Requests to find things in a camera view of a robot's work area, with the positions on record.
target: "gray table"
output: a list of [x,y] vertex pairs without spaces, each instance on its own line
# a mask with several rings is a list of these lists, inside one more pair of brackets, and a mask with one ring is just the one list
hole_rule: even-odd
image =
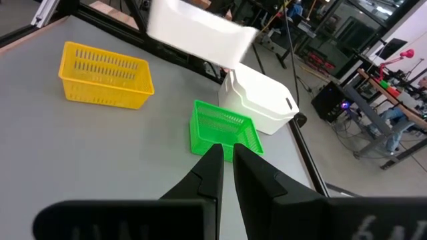
[[[137,111],[67,101],[58,69],[65,41],[146,59],[155,95]],[[189,150],[193,101],[220,86],[74,17],[0,56],[0,233],[31,237],[34,216],[66,199],[157,199],[198,161]],[[289,127],[260,133],[264,158],[310,186]],[[222,239],[246,239],[231,163]]]

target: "white basket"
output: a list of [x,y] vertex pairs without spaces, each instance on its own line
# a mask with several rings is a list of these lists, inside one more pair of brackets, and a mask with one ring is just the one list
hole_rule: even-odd
[[152,1],[147,27],[150,37],[228,69],[236,68],[257,32],[181,0]]
[[281,83],[239,64],[224,79],[220,107],[251,117],[258,131],[274,134],[300,110]]

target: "workbench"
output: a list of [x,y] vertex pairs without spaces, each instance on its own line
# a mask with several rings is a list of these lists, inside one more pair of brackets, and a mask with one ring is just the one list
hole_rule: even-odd
[[[393,97],[389,92],[387,92],[387,90],[382,88],[380,84],[377,83],[375,80],[373,80],[367,73],[365,73],[363,69],[358,69],[357,72],[362,76],[362,78],[365,79],[365,81],[369,82],[376,90],[381,92],[381,94],[383,94],[387,98],[387,100],[391,102],[391,104],[395,105],[395,107],[400,108],[402,112],[405,114],[405,116],[407,116],[407,118],[411,122],[414,122],[415,124],[417,124],[417,126],[421,128],[427,129],[427,122],[425,122],[425,120],[423,120],[420,116],[410,111],[404,104],[399,104],[399,101],[395,97]],[[375,110],[371,108],[369,103],[367,103],[363,99],[363,97],[360,96],[360,94],[355,89],[355,86],[354,86],[355,84],[356,84],[356,81],[349,82],[346,86],[344,86],[344,92],[354,101],[355,104],[359,106],[359,108],[365,113],[367,118],[369,118],[369,120],[371,120],[371,122],[373,122],[373,124],[377,126],[379,132],[381,132],[381,135],[377,136],[376,138],[373,138],[370,134],[366,134],[366,136],[369,137],[371,142],[361,150],[354,152],[354,156],[356,158],[359,158],[359,157],[363,157],[368,151],[371,151],[375,147],[379,146],[379,144],[387,141],[389,138],[391,138],[393,134],[400,132],[403,129],[406,129],[411,123],[409,122],[398,123],[397,125],[390,128],[381,119],[379,114],[377,114],[377,112],[375,112]],[[350,116],[359,125],[361,130],[365,131],[365,126],[363,126],[353,114],[350,114]],[[427,144],[427,140],[423,140],[419,144],[416,144],[415,146],[411,147],[410,149],[401,153],[400,155],[390,156],[391,160],[389,160],[386,164],[382,165],[381,169],[387,169],[393,166],[394,164],[404,160],[405,158],[409,157],[410,154],[413,154],[421,150],[421,148],[423,148],[423,146],[425,146],[426,144]]]
[[[193,102],[218,104],[220,85],[193,71],[73,16],[52,25],[0,51],[2,240],[32,239],[36,214],[59,201],[158,199],[201,157],[190,151]],[[58,78],[66,41],[145,59],[155,94],[139,110],[67,101]],[[313,187],[318,179],[310,177],[307,152],[289,124],[259,135],[266,161]],[[221,239],[247,239],[228,162]]]

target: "floor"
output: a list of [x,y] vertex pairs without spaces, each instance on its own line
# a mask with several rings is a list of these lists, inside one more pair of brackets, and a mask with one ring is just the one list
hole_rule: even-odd
[[[27,25],[38,8],[38,3],[33,0],[2,0],[0,4],[0,36]],[[113,7],[119,9],[117,0],[113,0]],[[266,74],[283,83],[296,97],[296,88],[292,73],[290,58],[286,59],[287,70],[282,69],[275,55],[266,48],[257,45],[262,65]],[[248,50],[243,61],[246,65],[260,71],[260,67],[252,49]],[[304,81],[314,94],[326,83],[299,67],[297,62],[296,73]],[[312,96],[298,83],[300,111],[307,116],[307,123],[301,128],[301,132],[309,147],[310,153],[318,166],[323,178],[338,187],[362,196],[427,196],[427,148],[414,155],[414,158],[399,163],[387,171],[379,166],[386,159],[378,159],[377,153],[357,160],[349,150],[363,147],[367,141],[358,133],[360,130],[356,124],[346,124],[348,132],[338,132],[342,138],[338,138],[332,127],[321,120],[310,101]],[[405,134],[402,144],[408,148],[415,144],[415,136]]]

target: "green object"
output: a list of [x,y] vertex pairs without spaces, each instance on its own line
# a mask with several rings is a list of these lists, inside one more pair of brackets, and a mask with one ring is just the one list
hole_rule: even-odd
[[189,134],[194,154],[204,155],[214,143],[222,144],[224,159],[229,162],[233,161],[235,143],[264,154],[252,119],[203,101],[194,101]]
[[384,89],[387,89],[390,85],[386,81],[381,80],[380,86]]

